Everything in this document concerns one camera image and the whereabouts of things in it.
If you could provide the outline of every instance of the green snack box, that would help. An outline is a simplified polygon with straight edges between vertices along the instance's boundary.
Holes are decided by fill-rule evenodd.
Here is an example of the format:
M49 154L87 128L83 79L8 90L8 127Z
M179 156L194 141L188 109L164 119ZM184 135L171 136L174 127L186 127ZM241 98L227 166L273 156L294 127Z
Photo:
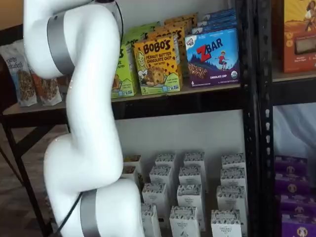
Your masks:
M130 43L123 43L120 48L111 98L134 96L138 88L137 81L132 46Z

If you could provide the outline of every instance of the bobo's peanut butter chocolate chip box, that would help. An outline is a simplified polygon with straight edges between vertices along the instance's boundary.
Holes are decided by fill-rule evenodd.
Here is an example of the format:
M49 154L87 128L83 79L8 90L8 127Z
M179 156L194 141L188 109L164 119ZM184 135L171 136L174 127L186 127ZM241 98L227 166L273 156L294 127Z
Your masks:
M236 28L190 35L185 40L193 87L239 83Z
M142 95L181 89L182 72L177 35L136 42L134 53Z

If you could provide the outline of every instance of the white box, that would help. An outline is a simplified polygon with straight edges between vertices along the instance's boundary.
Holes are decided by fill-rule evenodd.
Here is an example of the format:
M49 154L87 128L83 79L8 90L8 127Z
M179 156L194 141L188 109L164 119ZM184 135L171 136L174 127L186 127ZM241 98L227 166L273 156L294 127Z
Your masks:
M200 237L196 207L173 206L170 225L173 237Z
M243 236L248 236L245 188L243 186L218 186L216 191L218 209L239 210Z
M156 205L160 227L169 228L170 204L166 184L146 183L142 194L144 203Z
M200 231L206 231L205 198L201 184L179 185L177 192L179 206L195 206Z
M123 162L124 162L123 163L124 166L136 167L136 171L138 173L139 184L140 184L140 187L143 188L145 179L146 179L146 174L144 172L141 155L126 156L124 157Z
M201 167L201 178L202 184L205 191L208 193L209 186L208 186L208 178L205 169L205 159L204 159L204 152L197 152L197 153L186 153L184 155L184 165L199 165Z
M230 167L221 169L221 185L239 185L245 188L245 199L246 199L246 211L248 214L248 200L247 200L247 178L245 169L241 167Z
M149 174L152 183L165 183L170 205L176 203L176 190L173 184L172 168L169 165L154 165Z
M246 159L243 156L243 153L237 153L235 155L222 156L222 167L240 167L245 169L245 174L247 177L247 168L246 168Z
M161 237L156 205L141 204L145 237Z
M186 165L180 168L179 182L180 184L202 184L201 167L199 165Z
M237 210L212 210L211 227L214 237L241 237Z

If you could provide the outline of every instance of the purple snack package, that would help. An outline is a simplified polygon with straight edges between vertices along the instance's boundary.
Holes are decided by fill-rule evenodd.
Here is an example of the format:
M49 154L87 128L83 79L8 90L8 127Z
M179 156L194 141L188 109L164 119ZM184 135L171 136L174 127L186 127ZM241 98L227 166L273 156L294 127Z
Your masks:
M281 195L281 211L296 212L316 216L316 196L313 195Z
M316 217L282 214L282 237L315 237Z
M276 194L310 194L309 179L306 176L276 173Z
M307 159L298 157L275 156L275 171L277 173L307 176Z

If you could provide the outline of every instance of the white robotic arm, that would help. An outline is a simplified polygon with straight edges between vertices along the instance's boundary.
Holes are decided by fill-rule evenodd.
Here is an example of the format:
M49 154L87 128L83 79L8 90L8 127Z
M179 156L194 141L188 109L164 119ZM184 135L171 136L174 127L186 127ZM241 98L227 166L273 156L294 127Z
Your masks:
M111 107L119 31L104 6L81 6L89 2L24 1L24 43L32 69L45 79L74 71L66 101L71 134L47 148L46 189L58 225L78 195L89 191L62 229L64 237L143 237L138 188L119 180L123 161Z

